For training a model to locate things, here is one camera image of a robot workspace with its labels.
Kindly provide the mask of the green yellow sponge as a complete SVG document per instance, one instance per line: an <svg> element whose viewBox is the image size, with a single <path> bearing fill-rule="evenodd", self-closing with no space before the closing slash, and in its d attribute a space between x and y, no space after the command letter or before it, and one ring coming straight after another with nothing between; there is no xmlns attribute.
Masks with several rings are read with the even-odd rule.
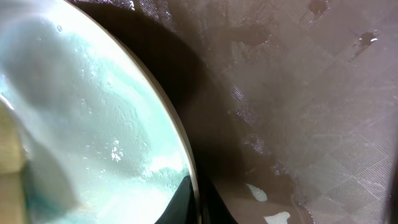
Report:
<svg viewBox="0 0 398 224"><path fill-rule="evenodd" d="M22 171L25 154L9 108L1 103L1 224L27 224Z"/></svg>

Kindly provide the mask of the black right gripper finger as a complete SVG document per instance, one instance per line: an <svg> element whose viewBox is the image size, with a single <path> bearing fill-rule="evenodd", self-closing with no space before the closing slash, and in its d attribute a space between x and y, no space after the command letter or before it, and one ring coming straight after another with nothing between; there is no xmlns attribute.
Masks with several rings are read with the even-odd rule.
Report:
<svg viewBox="0 0 398 224"><path fill-rule="evenodd" d="M196 219L192 181L187 175L155 224L195 224Z"/></svg>

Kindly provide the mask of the white plate blue streak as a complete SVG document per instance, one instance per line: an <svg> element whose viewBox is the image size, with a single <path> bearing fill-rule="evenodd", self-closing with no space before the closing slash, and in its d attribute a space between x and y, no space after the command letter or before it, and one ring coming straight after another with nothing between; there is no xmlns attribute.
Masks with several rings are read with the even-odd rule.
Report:
<svg viewBox="0 0 398 224"><path fill-rule="evenodd" d="M1 2L1 103L18 129L28 223L155 223L195 164L128 48L66 1Z"/></svg>

